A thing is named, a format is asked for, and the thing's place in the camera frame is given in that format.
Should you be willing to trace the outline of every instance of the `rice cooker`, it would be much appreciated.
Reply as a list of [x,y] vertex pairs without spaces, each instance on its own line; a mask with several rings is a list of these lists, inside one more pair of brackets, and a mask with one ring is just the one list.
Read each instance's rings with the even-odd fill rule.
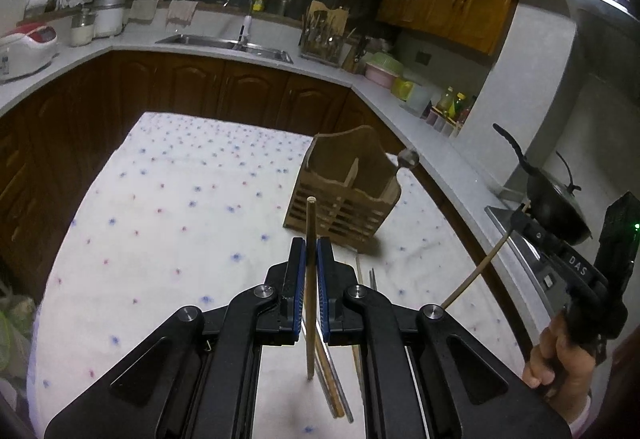
[[124,3],[126,0],[94,0],[92,11],[95,13],[94,38],[116,36],[122,32]]
[[58,52],[56,30],[43,23],[22,25],[0,37],[0,82],[33,74]]

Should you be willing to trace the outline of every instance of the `black wok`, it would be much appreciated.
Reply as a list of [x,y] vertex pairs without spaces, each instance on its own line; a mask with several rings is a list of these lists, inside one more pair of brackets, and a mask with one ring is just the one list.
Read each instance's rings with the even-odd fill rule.
[[527,179],[527,197],[531,202],[529,214],[547,231],[562,239],[569,245],[576,245],[591,236],[591,231],[584,221],[582,210],[575,199],[574,191],[580,186],[574,184],[569,165],[558,154],[569,172],[569,186],[565,186],[553,175],[529,163],[522,153],[520,145],[513,136],[494,123],[494,129],[513,147],[520,165],[529,175]]

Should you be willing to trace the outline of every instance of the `wooden utensil holder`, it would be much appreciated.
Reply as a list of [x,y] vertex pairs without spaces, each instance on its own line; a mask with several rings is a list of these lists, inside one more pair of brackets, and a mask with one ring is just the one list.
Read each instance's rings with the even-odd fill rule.
[[300,167],[284,226],[305,231],[306,198],[313,196],[318,235],[361,249],[400,198],[396,170],[370,126],[316,135]]

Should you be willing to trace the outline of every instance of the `table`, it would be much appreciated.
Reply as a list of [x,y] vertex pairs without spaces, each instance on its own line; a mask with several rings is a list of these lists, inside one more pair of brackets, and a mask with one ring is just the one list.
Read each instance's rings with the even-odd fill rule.
[[[49,421],[184,305],[224,306],[287,259],[299,233],[282,223],[308,136],[147,112],[87,191],[39,308],[28,376],[39,437]],[[441,303],[473,269],[462,243],[411,172],[362,256],[393,303]],[[335,258],[355,264],[352,250]],[[449,311],[514,372],[524,361],[481,278]],[[334,420],[305,376],[305,347],[265,347],[254,437],[364,437],[350,347],[332,355],[355,422]]]

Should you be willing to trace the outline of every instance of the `human hand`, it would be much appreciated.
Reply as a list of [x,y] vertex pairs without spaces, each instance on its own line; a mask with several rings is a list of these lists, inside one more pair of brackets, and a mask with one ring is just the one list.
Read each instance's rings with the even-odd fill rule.
[[567,377],[548,403],[565,421],[572,423],[587,404],[596,360],[579,345],[571,343],[564,313],[554,316],[549,326],[540,334],[540,343],[531,350],[529,361],[522,372],[522,380],[532,389],[540,384],[550,385],[556,373],[546,360],[555,356],[567,371]]

